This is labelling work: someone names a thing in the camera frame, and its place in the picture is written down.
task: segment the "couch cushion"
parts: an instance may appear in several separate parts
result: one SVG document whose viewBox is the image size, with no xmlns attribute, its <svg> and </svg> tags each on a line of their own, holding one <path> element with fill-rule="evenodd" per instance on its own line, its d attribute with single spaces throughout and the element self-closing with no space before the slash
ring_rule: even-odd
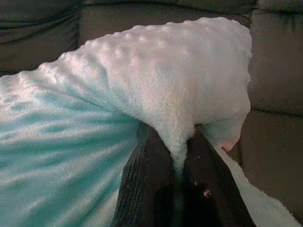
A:
<svg viewBox="0 0 303 227">
<path fill-rule="evenodd" d="M 302 0 L 258 0 L 260 9 L 303 13 Z"/>
<path fill-rule="evenodd" d="M 250 30 L 252 108 L 303 115 L 303 15 L 258 11 Z"/>
<path fill-rule="evenodd" d="M 77 48 L 77 0 L 0 2 L 0 71 L 33 70 Z"/>
<path fill-rule="evenodd" d="M 303 218 L 303 118 L 252 111 L 242 128 L 249 181 Z"/>
<path fill-rule="evenodd" d="M 180 23 L 200 17 L 225 16 L 250 26 L 250 15 L 224 15 L 180 6 L 146 3 L 122 3 L 86 6 L 80 21 L 79 45 L 106 34 L 124 31 L 135 25 Z"/>
<path fill-rule="evenodd" d="M 251 11 L 251 3 L 255 0 L 85 0 L 86 4 L 109 4 L 121 2 L 149 2 L 176 4 L 210 12 L 224 12 L 229 14 L 243 14 Z"/>
</svg>

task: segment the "fleece blanket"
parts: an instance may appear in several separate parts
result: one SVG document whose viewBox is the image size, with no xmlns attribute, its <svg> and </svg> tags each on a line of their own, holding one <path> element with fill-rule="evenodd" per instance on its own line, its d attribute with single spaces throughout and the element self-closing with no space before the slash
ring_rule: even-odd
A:
<svg viewBox="0 0 303 227">
<path fill-rule="evenodd" d="M 225 18 L 135 26 L 0 79 L 1 226 L 106 227 L 145 122 L 177 176 L 194 125 L 230 167 L 258 227 L 298 227 L 223 151 L 250 110 L 251 36 Z"/>
</svg>

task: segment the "dark object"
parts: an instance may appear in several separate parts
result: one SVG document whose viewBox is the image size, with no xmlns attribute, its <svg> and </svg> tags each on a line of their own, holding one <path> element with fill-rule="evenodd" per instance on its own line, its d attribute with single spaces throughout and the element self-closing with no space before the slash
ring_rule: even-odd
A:
<svg viewBox="0 0 303 227">
<path fill-rule="evenodd" d="M 112 227 L 167 227 L 172 218 L 172 159 L 157 132 L 143 127 L 148 133 L 138 132 L 140 143 L 124 167 Z M 184 226 L 255 227 L 228 166 L 212 145 L 198 131 L 187 145 Z"/>
<path fill-rule="evenodd" d="M 187 148 L 185 226 L 255 227 L 229 167 L 203 134 L 196 131 Z"/>
</svg>

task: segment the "dark gray couch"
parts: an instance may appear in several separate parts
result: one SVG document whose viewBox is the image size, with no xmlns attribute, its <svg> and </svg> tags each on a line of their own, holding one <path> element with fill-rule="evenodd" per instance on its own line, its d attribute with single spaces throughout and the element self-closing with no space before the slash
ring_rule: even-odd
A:
<svg viewBox="0 0 303 227">
<path fill-rule="evenodd" d="M 230 155 L 251 183 L 302 218 L 303 1 L 130 1 L 0 0 L 0 76 L 33 70 L 134 25 L 234 18 L 250 26 L 253 38 L 252 110 Z"/>
</svg>

